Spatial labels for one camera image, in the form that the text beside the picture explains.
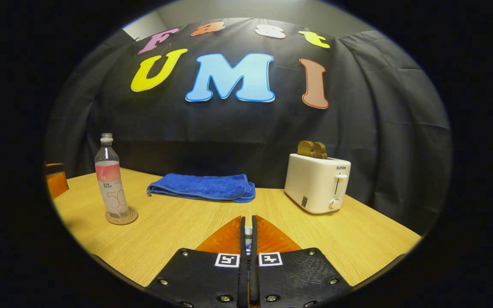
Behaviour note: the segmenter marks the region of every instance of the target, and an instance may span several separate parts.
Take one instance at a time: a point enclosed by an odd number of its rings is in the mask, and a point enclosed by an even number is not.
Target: bottle label
[[[98,187],[106,209],[110,213],[121,213],[127,210],[127,200],[121,183],[119,162],[104,160],[94,165]]]

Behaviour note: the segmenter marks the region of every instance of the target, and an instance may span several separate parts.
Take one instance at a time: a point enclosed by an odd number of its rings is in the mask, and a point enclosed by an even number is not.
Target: toaster knob
[[[332,198],[330,203],[328,204],[329,209],[339,209],[340,207],[340,200],[338,200],[338,198]]]

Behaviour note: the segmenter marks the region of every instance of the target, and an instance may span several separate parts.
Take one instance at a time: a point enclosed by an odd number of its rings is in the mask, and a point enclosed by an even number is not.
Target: blue letter m
[[[211,99],[209,90],[211,78],[221,99],[227,98],[235,85],[243,79],[243,86],[235,96],[244,101],[270,102],[275,94],[270,91],[268,68],[273,57],[266,54],[248,54],[235,68],[221,54],[208,54],[197,58],[200,63],[193,89],[186,94],[187,101]]]

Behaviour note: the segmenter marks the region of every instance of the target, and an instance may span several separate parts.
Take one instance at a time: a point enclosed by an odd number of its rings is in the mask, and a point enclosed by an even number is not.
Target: coaster
[[[114,225],[128,225],[138,218],[138,212],[135,209],[129,207],[129,211],[131,211],[131,214],[123,218],[114,218],[110,216],[110,213],[106,212],[106,220]]]

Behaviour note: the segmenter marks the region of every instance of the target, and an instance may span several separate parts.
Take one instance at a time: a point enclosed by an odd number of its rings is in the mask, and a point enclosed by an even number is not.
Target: bottle cap
[[[103,133],[102,138],[100,138],[100,142],[112,142],[113,135],[112,133]]]

